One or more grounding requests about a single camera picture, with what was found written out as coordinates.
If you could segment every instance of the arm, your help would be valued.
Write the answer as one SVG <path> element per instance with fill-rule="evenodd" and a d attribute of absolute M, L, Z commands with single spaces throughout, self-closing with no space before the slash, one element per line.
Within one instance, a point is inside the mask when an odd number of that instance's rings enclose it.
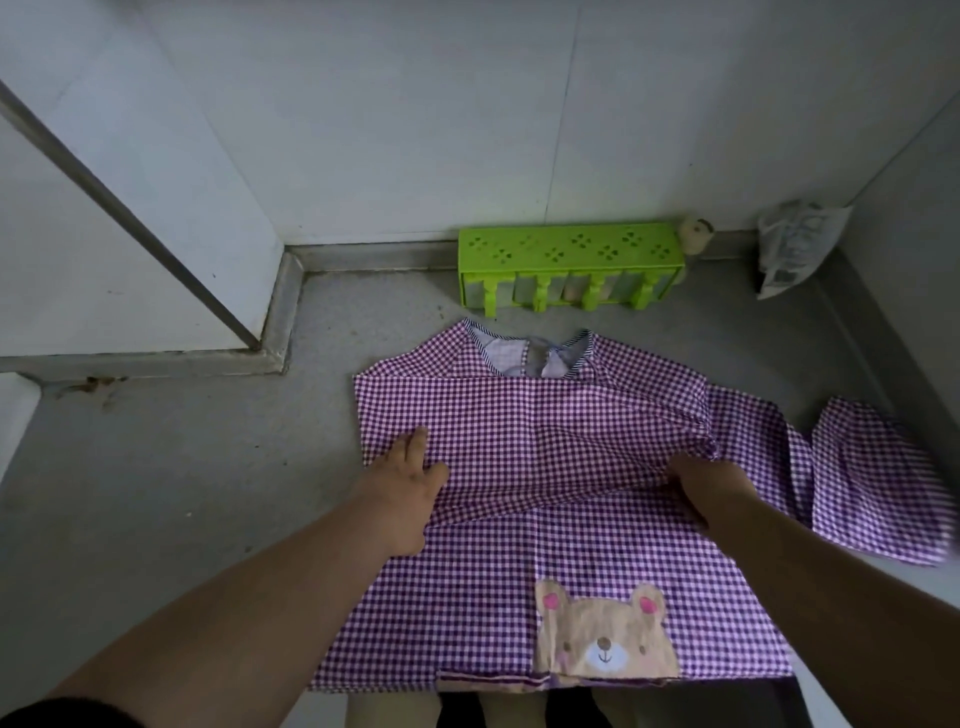
<path fill-rule="evenodd" d="M 767 505 L 734 463 L 678 455 L 671 470 L 853 726 L 956 725 L 960 611 Z"/>
<path fill-rule="evenodd" d="M 423 471 L 426 431 L 394 443 L 354 496 L 180 597 L 57 686 L 151 728 L 279 725 L 391 556 L 423 548 L 446 482 Z"/>

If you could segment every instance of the baseboard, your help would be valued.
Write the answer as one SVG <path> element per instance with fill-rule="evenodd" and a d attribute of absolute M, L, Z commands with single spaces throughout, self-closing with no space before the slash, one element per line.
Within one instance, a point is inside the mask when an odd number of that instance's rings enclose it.
<path fill-rule="evenodd" d="M 754 255 L 755 231 L 718 232 L 702 259 Z M 230 376 L 282 372 L 305 273 L 345 271 L 453 271 L 455 240 L 415 240 L 288 246 L 280 261 L 261 349 L 208 352 L 57 354 L 0 357 L 0 372 L 41 382 L 86 378 Z"/>
<path fill-rule="evenodd" d="M 815 281 L 897 417 L 930 451 L 947 481 L 960 488 L 960 426 L 856 269 L 841 251 L 835 251 L 821 266 Z"/>
<path fill-rule="evenodd" d="M 345 271 L 454 271 L 455 240 L 292 245 L 287 250 L 300 259 L 307 273 Z M 724 260 L 756 254 L 756 231 L 720 231 L 701 256 Z"/>
<path fill-rule="evenodd" d="M 41 382 L 121 377 L 263 375 L 286 366 L 297 315 L 303 268 L 284 254 L 263 327 L 261 349 L 207 352 L 58 354 L 0 357 L 0 372 L 18 372 Z"/>
<path fill-rule="evenodd" d="M 719 231 L 710 240 L 701 260 L 729 260 L 756 256 L 756 231 Z"/>
<path fill-rule="evenodd" d="M 36 382 L 11 372 L 0 374 L 0 481 L 39 402 Z"/>
<path fill-rule="evenodd" d="M 454 271 L 454 240 L 295 245 L 287 250 L 307 273 L 323 271 Z"/>

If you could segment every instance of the bear ear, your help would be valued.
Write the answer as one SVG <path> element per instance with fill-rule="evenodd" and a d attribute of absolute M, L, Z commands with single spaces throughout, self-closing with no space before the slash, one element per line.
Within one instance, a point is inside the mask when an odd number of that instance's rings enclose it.
<path fill-rule="evenodd" d="M 640 610 L 641 614 L 649 615 L 656 621 L 663 621 L 666 613 L 666 602 L 663 593 L 653 584 L 640 584 L 630 595 L 630 603 Z"/>
<path fill-rule="evenodd" d="M 563 609 L 570 601 L 566 595 L 566 590 L 552 579 L 544 579 L 537 582 L 537 611 L 544 617 L 550 612 Z"/>

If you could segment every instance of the sleeve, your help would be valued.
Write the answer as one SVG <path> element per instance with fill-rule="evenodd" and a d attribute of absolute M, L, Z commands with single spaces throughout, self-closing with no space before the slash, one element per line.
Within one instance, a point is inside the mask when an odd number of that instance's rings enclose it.
<path fill-rule="evenodd" d="M 81 697 L 41 700 L 0 718 L 0 728 L 95 725 L 98 728 L 144 728 L 119 708 Z"/>
<path fill-rule="evenodd" d="M 840 546 L 930 566 L 956 521 L 929 455 L 863 402 L 834 398 L 813 430 L 813 530 Z"/>

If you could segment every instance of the white wall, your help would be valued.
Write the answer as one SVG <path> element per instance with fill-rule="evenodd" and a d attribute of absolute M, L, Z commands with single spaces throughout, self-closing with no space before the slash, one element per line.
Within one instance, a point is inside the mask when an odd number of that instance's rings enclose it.
<path fill-rule="evenodd" d="M 0 118 L 0 356 L 242 342 Z"/>
<path fill-rule="evenodd" d="M 142 0 L 287 242 L 844 204 L 960 87 L 954 0 Z"/>
<path fill-rule="evenodd" d="M 0 0 L 0 78 L 260 334 L 281 246 L 135 3 Z"/>
<path fill-rule="evenodd" d="M 960 422 L 960 98 L 857 200 L 841 248 Z"/>

